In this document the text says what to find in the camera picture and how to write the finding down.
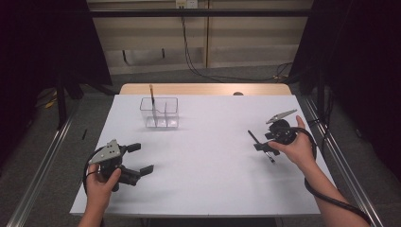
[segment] pen holder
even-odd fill
[[[141,114],[148,128],[177,128],[179,123],[178,98],[143,97],[141,101]]]

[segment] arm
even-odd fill
[[[90,165],[88,172],[96,172],[98,165]],[[103,218],[103,213],[109,205],[112,189],[118,182],[121,169],[117,168],[107,182],[104,182],[100,174],[93,173],[86,179],[88,199],[86,201],[85,213],[78,227],[98,227]]]
[[[297,116],[297,122],[298,127],[305,128],[300,116]],[[316,164],[312,155],[311,144],[305,134],[298,133],[297,138],[289,145],[269,142],[269,146],[284,152],[289,160],[304,173],[305,178],[315,190],[338,201],[349,203]],[[316,197],[315,200],[322,212],[326,226],[369,226],[363,218],[353,212]]]

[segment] white tabletop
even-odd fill
[[[275,217],[319,214],[304,176],[284,154],[272,164],[253,147],[248,130],[262,143],[278,113],[298,111],[285,119],[305,121],[295,96],[175,96],[180,126],[175,130],[145,128],[141,95],[115,96],[97,147],[112,139],[119,145],[141,143],[123,157],[133,170],[154,165],[136,186],[120,184],[106,210],[133,217]],[[317,162],[332,181],[318,152]],[[71,213],[82,215],[81,188]]]

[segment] power outlet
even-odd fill
[[[176,9],[186,9],[186,0],[176,0]]]
[[[197,9],[198,8],[198,0],[187,0],[186,8],[187,9]]]

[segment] hand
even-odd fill
[[[99,164],[90,165],[88,172],[96,172],[99,168]],[[118,182],[121,176],[121,169],[117,168],[109,180],[106,182],[101,174],[93,173],[86,179],[87,188],[87,209],[96,209],[98,212],[104,212],[109,205],[110,196],[112,195],[112,189]]]
[[[304,129],[305,124],[301,117],[297,115],[296,119],[298,127]],[[289,145],[270,141],[269,146],[285,153],[289,160],[297,165],[301,170],[303,170],[304,166],[316,164],[312,154],[312,145],[309,138],[304,133],[299,132],[295,140]]]

